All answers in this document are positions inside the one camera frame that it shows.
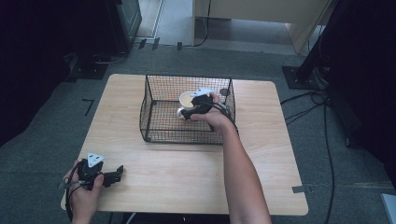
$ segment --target hand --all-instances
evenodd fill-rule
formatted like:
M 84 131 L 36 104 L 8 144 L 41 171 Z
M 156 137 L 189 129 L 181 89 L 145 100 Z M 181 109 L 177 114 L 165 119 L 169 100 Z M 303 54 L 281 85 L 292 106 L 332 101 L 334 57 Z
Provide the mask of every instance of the hand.
M 213 97 L 214 103 L 219 102 L 219 97 L 215 93 L 210 92 L 210 95 Z M 224 128 L 228 128 L 230 125 L 233 127 L 233 124 L 230 122 L 230 120 L 213 107 L 206 114 L 191 115 L 191 120 L 206 121 L 215 128 L 215 132 L 217 133 L 223 133 Z
M 78 161 L 75 161 L 73 167 L 75 167 L 77 164 Z M 64 179 L 67 179 L 71 172 L 72 169 L 67 172 L 67 174 L 64 176 Z M 92 190 L 84 189 L 80 184 L 74 184 L 70 187 L 70 204 L 73 211 L 72 223 L 79 224 L 91 222 L 93 215 L 96 213 L 99 206 L 99 194 L 102 189 L 104 178 L 105 177 L 103 175 L 97 176 L 93 183 Z M 74 182 L 78 180 L 78 170 L 76 170 L 73 174 L 72 181 Z

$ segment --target floor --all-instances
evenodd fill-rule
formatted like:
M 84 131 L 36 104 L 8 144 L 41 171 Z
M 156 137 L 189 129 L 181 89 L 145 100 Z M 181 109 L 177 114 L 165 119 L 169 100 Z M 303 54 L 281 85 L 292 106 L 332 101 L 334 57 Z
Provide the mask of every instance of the floor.
M 143 20 L 137 41 L 160 38 L 163 45 L 192 45 L 192 0 L 139 0 L 139 4 Z M 206 36 L 205 21 L 196 19 L 195 24 L 194 44 L 199 44 Z M 309 53 L 322 28 L 317 27 L 300 55 Z M 210 19 L 208 39 L 199 48 L 297 54 L 285 24 L 266 21 Z

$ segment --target forearm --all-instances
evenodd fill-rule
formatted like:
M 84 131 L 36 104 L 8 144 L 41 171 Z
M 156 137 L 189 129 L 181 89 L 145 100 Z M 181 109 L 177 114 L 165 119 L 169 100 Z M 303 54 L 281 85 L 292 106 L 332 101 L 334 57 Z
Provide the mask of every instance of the forearm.
M 224 184 L 232 223 L 271 223 L 256 169 L 234 126 L 222 128 Z

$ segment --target wire mesh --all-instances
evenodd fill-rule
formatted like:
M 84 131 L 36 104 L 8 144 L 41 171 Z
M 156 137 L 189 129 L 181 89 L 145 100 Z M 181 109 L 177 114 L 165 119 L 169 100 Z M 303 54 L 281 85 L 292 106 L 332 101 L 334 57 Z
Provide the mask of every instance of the wire mesh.
M 205 121 L 177 117 L 179 96 L 185 91 L 208 88 L 228 106 L 235 120 L 233 81 L 222 77 L 146 76 L 145 96 L 140 110 L 140 132 L 151 143 L 222 144 L 219 133 Z

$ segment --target skin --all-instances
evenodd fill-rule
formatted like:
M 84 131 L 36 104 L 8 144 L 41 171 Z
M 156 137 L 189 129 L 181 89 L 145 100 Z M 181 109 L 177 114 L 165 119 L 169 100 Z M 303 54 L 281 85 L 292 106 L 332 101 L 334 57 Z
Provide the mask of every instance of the skin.
M 211 95 L 215 103 L 219 101 L 217 95 Z M 206 114 L 191 115 L 191 119 L 206 121 L 215 128 L 215 132 L 222 134 L 224 185 L 231 223 L 272 223 L 260 179 L 233 124 L 215 108 Z M 99 205 L 103 179 L 103 175 L 97 176 L 91 191 L 79 188 L 72 194 L 73 224 L 91 222 Z M 75 172 L 73 181 L 77 180 Z M 78 184 L 74 185 L 70 191 L 77 187 Z

